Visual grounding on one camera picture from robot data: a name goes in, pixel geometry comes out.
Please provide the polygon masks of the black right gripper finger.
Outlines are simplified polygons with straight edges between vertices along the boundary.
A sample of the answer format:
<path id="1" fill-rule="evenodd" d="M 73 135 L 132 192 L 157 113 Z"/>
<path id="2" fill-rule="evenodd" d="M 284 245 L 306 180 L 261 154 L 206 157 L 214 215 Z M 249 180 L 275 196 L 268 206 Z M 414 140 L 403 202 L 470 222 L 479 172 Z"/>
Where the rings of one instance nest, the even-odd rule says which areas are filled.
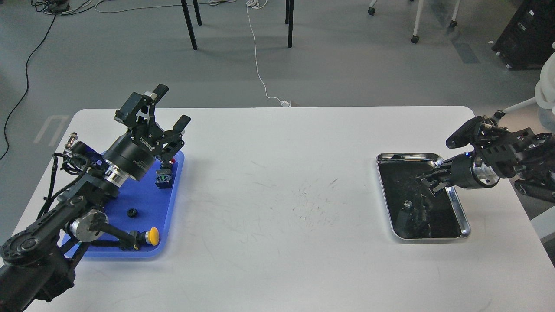
<path id="1" fill-rule="evenodd" d="M 436 197 L 445 188 L 451 186 L 450 182 L 436 179 L 418 179 L 419 192 L 425 197 Z"/>
<path id="2" fill-rule="evenodd" d="M 435 167 L 432 170 L 423 172 L 422 174 L 418 175 L 418 181 L 422 181 L 423 179 L 428 181 L 439 181 L 445 182 L 450 179 L 451 176 L 451 169 L 450 167 Z"/>

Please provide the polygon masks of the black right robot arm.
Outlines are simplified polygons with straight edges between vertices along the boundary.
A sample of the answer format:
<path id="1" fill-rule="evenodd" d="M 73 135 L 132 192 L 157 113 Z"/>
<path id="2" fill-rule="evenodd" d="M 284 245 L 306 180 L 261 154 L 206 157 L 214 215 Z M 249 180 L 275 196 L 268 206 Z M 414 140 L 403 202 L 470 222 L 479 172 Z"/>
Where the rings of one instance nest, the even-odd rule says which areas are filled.
<path id="1" fill-rule="evenodd" d="M 432 195 L 444 188 L 494 187 L 500 179 L 518 176 L 515 189 L 547 202 L 554 201 L 554 135 L 533 133 L 531 128 L 510 132 L 493 118 L 477 116 L 466 121 L 446 139 L 450 149 L 473 146 L 470 152 L 444 160 L 418 175 Z"/>

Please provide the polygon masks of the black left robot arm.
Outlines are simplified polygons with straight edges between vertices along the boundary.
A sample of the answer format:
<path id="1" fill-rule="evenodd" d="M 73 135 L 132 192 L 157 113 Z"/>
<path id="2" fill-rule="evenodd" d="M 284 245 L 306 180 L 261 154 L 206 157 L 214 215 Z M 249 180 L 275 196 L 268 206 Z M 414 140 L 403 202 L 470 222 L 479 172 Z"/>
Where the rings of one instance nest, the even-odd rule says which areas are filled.
<path id="1" fill-rule="evenodd" d="M 172 129 L 161 129 L 155 105 L 167 91 L 160 84 L 154 91 L 132 93 L 114 117 L 127 131 L 105 153 L 73 133 L 64 152 L 53 154 L 50 188 L 36 220 L 1 247 L 3 312 L 21 312 L 33 300 L 50 302 L 72 288 L 75 268 L 91 245 L 139 250 L 159 244 L 157 228 L 123 231 L 109 224 L 104 208 L 129 178 L 141 180 L 155 160 L 161 163 L 155 184 L 173 185 L 174 156 L 184 146 L 182 133 L 191 119 L 182 115 Z M 53 193 L 58 158 L 75 179 Z"/>

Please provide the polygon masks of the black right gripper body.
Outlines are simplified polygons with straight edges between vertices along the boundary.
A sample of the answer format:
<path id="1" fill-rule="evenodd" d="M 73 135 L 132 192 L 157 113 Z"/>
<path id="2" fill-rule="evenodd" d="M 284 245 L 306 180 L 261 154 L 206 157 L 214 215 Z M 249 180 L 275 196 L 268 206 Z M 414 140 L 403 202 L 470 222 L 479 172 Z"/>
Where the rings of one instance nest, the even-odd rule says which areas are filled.
<path id="1" fill-rule="evenodd" d="M 499 176 L 486 162 L 474 153 L 462 153 L 442 162 L 449 169 L 448 181 L 451 186 L 463 189 L 492 188 L 499 182 Z"/>

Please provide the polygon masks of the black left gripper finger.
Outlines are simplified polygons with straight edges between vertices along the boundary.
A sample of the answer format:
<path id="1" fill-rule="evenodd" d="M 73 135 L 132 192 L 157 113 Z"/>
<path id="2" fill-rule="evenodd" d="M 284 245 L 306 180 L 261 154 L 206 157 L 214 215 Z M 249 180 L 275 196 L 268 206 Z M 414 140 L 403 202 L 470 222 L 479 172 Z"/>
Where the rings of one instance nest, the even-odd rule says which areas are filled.
<path id="1" fill-rule="evenodd" d="M 178 152 L 184 146 L 184 140 L 182 139 L 183 130 L 191 120 L 188 115 L 182 115 L 173 128 L 163 134 L 163 138 L 160 141 L 163 152 Z"/>
<path id="2" fill-rule="evenodd" d="M 161 135 L 164 130 L 155 122 L 155 105 L 168 90 L 169 87 L 160 84 L 145 94 L 131 93 L 121 109 L 116 110 L 114 119 L 132 133 Z"/>

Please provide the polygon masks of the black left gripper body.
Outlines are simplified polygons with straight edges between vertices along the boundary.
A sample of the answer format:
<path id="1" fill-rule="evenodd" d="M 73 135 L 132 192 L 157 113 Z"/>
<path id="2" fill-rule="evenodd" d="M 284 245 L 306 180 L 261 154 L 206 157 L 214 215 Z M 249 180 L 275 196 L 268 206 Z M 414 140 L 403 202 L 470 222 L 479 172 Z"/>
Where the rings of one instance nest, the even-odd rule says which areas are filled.
<path id="1" fill-rule="evenodd" d="M 160 141 L 165 132 L 161 135 L 153 135 L 132 133 L 128 130 L 108 148 L 103 158 L 134 180 L 140 180 L 150 170 L 155 159 L 164 162 L 177 154 L 177 152 L 162 151 Z"/>

